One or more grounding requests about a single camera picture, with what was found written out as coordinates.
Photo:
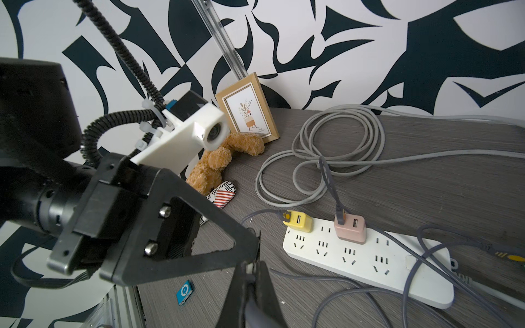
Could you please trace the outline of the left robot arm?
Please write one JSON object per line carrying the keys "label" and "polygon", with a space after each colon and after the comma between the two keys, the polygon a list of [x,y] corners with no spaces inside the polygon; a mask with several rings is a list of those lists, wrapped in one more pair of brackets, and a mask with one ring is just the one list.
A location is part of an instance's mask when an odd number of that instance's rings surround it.
{"label": "left robot arm", "polygon": [[180,173],[227,138],[225,114],[193,91],[165,102],[91,1],[78,7],[147,98],[81,130],[62,67],[1,60],[1,221],[56,239],[47,259],[64,288],[98,272],[136,286],[247,264],[260,242],[192,188]]}

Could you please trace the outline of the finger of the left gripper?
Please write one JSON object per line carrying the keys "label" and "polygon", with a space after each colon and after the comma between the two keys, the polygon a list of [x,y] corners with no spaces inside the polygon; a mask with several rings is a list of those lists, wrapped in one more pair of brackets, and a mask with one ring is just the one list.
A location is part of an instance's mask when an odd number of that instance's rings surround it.
{"label": "finger of the left gripper", "polygon": [[159,173],[159,196],[170,208],[159,232],[159,279],[235,267],[256,259],[259,241],[173,172]]}

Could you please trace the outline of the dark usb cable green charger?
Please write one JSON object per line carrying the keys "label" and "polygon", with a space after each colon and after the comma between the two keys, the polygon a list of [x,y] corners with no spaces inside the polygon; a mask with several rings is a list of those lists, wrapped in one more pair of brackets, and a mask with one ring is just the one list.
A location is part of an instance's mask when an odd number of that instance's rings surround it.
{"label": "dark usb cable green charger", "polygon": [[291,280],[325,281],[325,282],[333,281],[333,282],[344,282],[344,283],[348,283],[351,285],[351,289],[341,291],[341,292],[335,292],[334,294],[330,295],[329,297],[327,297],[321,302],[321,304],[316,309],[316,312],[314,313],[314,318],[312,322],[313,327],[317,326],[318,319],[322,311],[328,304],[338,299],[339,297],[343,297],[347,295],[365,295],[371,302],[372,306],[379,313],[380,317],[384,318],[385,314],[382,312],[379,304],[374,298],[374,296],[377,293],[389,294],[389,295],[393,295],[395,297],[400,298],[401,300],[401,322],[404,327],[408,326],[408,304],[409,303],[413,303],[415,306],[428,312],[430,315],[432,315],[432,317],[435,317],[437,318],[437,320],[442,321],[445,325],[449,327],[453,327],[454,324],[450,320],[445,318],[444,315],[438,313],[438,310],[445,310],[445,309],[438,309],[436,307],[429,306],[421,301],[417,301],[409,297],[409,290],[410,290],[411,282],[419,266],[421,266],[422,264],[426,264],[427,266],[429,266],[429,268],[433,269],[435,272],[440,274],[443,278],[451,282],[454,286],[454,292],[455,290],[461,290],[467,295],[469,295],[474,302],[478,303],[484,310],[490,313],[496,320],[500,321],[500,324],[502,326],[504,327],[515,327],[516,326],[516,324],[513,323],[510,318],[507,318],[500,310],[496,308],[495,305],[493,305],[484,296],[482,296],[482,293],[486,292],[489,295],[497,297],[519,308],[524,307],[524,302],[519,301],[515,298],[512,298],[499,291],[496,291],[493,288],[490,288],[488,286],[484,286],[479,283],[474,283],[469,277],[463,276],[462,274],[458,273],[457,265],[455,265],[454,260],[451,258],[450,249],[452,247],[474,247],[482,251],[486,251],[489,254],[500,256],[501,258],[504,258],[510,261],[516,260],[517,258],[521,257],[522,254],[520,250],[513,250],[510,247],[507,247],[505,245],[491,244],[486,240],[477,239],[473,236],[468,236],[467,234],[460,232],[460,231],[456,231],[455,234],[459,235],[461,239],[458,241],[453,241],[453,242],[448,242],[448,243],[440,243],[440,242],[426,239],[423,237],[422,234],[426,230],[441,230],[444,232],[450,231],[450,228],[439,226],[439,225],[424,225],[423,227],[419,228],[416,236],[400,235],[394,232],[387,232],[377,227],[372,227],[369,229],[372,229],[380,233],[381,235],[384,235],[385,237],[391,239],[393,242],[395,242],[397,245],[403,248],[406,252],[410,253],[417,259],[416,264],[414,265],[409,276],[407,277],[406,285],[401,294],[394,292],[394,291],[387,290],[385,288],[368,285],[368,284],[359,282],[357,280],[353,280],[349,277],[341,276],[334,272],[332,272],[334,273],[334,276],[330,277],[330,276],[294,276],[289,273],[283,273],[283,272],[277,271],[275,269],[272,269],[270,271],[271,273],[277,276],[285,277]]}

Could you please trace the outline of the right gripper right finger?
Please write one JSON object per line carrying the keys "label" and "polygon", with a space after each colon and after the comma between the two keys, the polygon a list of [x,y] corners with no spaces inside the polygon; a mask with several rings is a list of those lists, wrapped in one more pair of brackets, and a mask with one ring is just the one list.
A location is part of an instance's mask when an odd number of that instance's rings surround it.
{"label": "right gripper right finger", "polygon": [[287,327],[265,262],[254,264],[254,277],[254,327]]}

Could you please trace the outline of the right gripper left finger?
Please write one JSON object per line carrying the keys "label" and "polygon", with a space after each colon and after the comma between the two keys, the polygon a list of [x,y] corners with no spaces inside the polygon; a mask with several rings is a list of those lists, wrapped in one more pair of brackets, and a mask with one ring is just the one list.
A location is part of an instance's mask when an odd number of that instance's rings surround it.
{"label": "right gripper left finger", "polygon": [[250,286],[248,266],[247,262],[242,262],[235,267],[216,328],[240,328],[246,326],[245,309]]}

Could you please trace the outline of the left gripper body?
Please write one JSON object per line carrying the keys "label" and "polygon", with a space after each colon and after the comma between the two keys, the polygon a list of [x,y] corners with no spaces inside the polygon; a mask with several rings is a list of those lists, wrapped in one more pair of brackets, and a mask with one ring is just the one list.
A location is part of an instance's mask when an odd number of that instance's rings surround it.
{"label": "left gripper body", "polygon": [[118,285],[140,285],[195,271],[192,245],[201,196],[169,169],[120,154],[100,162],[47,261],[71,275],[94,267]]}

